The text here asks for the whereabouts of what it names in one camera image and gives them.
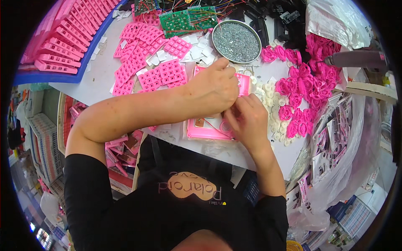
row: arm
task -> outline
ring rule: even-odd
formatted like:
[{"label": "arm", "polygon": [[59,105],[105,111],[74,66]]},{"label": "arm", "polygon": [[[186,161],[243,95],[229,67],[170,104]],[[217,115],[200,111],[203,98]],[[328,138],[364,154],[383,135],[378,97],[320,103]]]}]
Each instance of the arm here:
[{"label": "arm", "polygon": [[[256,164],[261,193],[286,198],[283,174],[267,139],[267,110],[254,94],[238,98],[234,107],[225,111],[225,117]],[[240,120],[235,117],[237,111]]]},{"label": "arm", "polygon": [[222,112],[236,100],[236,72],[221,58],[188,84],[157,92],[131,94],[96,103],[77,118],[67,140],[66,156],[81,153],[106,164],[107,141],[136,129],[170,124]]}]

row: yellow basket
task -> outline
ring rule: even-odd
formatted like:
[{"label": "yellow basket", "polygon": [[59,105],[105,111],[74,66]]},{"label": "yellow basket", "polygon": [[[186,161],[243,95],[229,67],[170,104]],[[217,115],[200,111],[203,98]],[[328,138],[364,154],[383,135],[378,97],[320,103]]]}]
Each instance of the yellow basket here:
[{"label": "yellow basket", "polygon": [[286,241],[286,251],[303,251],[303,248],[296,241]]}]

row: hand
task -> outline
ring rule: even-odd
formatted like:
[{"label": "hand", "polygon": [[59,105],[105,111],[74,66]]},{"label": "hand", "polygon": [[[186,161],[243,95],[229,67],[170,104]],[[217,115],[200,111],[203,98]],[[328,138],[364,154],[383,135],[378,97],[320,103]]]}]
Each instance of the hand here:
[{"label": "hand", "polygon": [[186,85],[195,116],[202,117],[223,112],[233,105],[239,95],[236,70],[227,67],[229,61],[220,58],[198,73]]},{"label": "hand", "polygon": [[[239,119],[235,117],[236,109],[240,112]],[[235,105],[225,111],[225,118],[232,126],[236,138],[250,154],[270,146],[267,138],[268,112],[254,94],[237,98]]]}]

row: blue plastic tray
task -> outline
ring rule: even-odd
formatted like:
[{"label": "blue plastic tray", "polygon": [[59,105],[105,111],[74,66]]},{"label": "blue plastic tray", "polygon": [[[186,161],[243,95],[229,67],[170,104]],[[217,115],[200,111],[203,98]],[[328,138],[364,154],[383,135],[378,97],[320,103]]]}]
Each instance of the blue plastic tray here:
[{"label": "blue plastic tray", "polygon": [[[119,2],[119,4],[116,5],[114,10],[116,10],[120,4],[125,3],[127,3],[127,0],[122,0],[121,2]],[[114,20],[114,18],[112,18],[112,15],[113,10],[105,18],[102,25],[99,27],[99,29],[93,36],[93,39],[88,47],[87,52],[84,54],[84,57],[80,61],[81,67],[78,68],[77,74],[57,73],[57,72],[39,71],[39,70],[18,71],[14,78],[13,85],[16,86],[19,84],[42,83],[42,82],[73,83],[73,84],[80,83],[85,73],[86,66],[89,60],[91,59],[92,53],[94,52],[103,34]]]}]

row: white plastic bag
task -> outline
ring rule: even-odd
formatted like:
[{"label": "white plastic bag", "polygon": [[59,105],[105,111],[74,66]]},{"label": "white plastic bag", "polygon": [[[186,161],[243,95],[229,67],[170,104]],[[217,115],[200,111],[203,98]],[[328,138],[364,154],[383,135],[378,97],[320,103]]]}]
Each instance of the white plastic bag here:
[{"label": "white plastic bag", "polygon": [[378,167],[381,140],[381,120],[379,105],[373,97],[366,97],[364,125],[359,148],[352,162],[346,187],[331,203],[348,200],[356,192],[364,180]]},{"label": "white plastic bag", "polygon": [[346,187],[349,181],[352,161],[355,158],[363,131],[364,109],[365,96],[352,94],[353,119],[346,152],[336,165],[336,168],[306,191],[313,215],[318,215],[318,213],[324,212],[328,207],[335,205],[337,202],[334,202],[334,199]]},{"label": "white plastic bag", "polygon": [[370,46],[373,31],[351,0],[308,0],[306,33],[331,39],[350,50]]}]

